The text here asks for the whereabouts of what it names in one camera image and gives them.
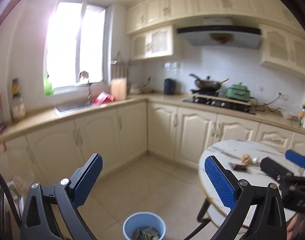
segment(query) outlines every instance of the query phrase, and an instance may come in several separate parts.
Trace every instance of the metal screw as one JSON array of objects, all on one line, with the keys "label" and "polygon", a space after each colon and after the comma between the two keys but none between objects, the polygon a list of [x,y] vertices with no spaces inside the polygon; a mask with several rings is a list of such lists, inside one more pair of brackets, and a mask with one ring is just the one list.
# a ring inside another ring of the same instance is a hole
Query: metal screw
[{"label": "metal screw", "polygon": [[275,183],[270,183],[270,187],[273,188],[273,189],[276,189],[277,185]]},{"label": "metal screw", "polygon": [[32,188],[37,188],[39,186],[39,184],[37,183],[37,182],[34,182],[33,184],[32,184]]},{"label": "metal screw", "polygon": [[68,182],[69,182],[69,179],[62,179],[62,180],[60,181],[60,184],[61,184],[61,185],[66,185]]},{"label": "metal screw", "polygon": [[242,186],[247,186],[248,182],[246,180],[242,179],[241,181],[239,181],[239,184]]},{"label": "metal screw", "polygon": [[289,190],[290,190],[290,191],[295,191],[295,190],[296,190],[296,186],[291,185],[291,186],[289,187]]}]

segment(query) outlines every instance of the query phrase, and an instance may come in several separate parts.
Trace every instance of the blue trash bin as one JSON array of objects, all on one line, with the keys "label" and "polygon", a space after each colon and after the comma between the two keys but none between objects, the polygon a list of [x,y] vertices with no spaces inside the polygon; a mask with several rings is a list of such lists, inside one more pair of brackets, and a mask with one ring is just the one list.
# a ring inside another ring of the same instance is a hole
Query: blue trash bin
[{"label": "blue trash bin", "polygon": [[128,217],[123,225],[123,233],[127,240],[132,240],[132,235],[138,228],[153,227],[162,240],[166,234],[166,224],[162,218],[151,212],[138,212]]}]

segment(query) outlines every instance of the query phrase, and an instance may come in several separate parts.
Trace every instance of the range hood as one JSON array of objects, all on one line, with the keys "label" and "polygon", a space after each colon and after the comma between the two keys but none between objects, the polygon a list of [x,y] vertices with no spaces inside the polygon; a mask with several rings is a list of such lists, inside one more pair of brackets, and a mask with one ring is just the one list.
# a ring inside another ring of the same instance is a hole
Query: range hood
[{"label": "range hood", "polygon": [[236,25],[203,25],[177,29],[178,35],[196,46],[229,46],[257,49],[261,30]]}]

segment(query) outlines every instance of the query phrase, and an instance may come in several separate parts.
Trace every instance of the tile floor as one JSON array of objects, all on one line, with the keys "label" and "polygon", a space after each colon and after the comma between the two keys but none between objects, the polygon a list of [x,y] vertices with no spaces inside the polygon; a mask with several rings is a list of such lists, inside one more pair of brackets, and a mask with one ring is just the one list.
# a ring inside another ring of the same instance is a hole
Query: tile floor
[{"label": "tile floor", "polygon": [[[203,202],[197,171],[145,155],[113,176],[98,181],[78,211],[98,240],[124,240],[124,220],[139,211],[158,214],[167,227],[164,239],[179,240],[199,225],[196,218]],[[68,236],[67,230],[61,229]],[[192,240],[208,240],[216,230],[210,223]]]}]

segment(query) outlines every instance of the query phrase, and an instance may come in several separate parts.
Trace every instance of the garbage on table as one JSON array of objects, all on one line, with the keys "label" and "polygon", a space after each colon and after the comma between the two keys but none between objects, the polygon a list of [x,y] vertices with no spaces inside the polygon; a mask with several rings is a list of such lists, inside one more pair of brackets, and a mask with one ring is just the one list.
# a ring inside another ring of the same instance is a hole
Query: garbage on table
[{"label": "garbage on table", "polygon": [[152,227],[138,228],[132,236],[132,240],[159,240],[159,238],[158,232]]}]

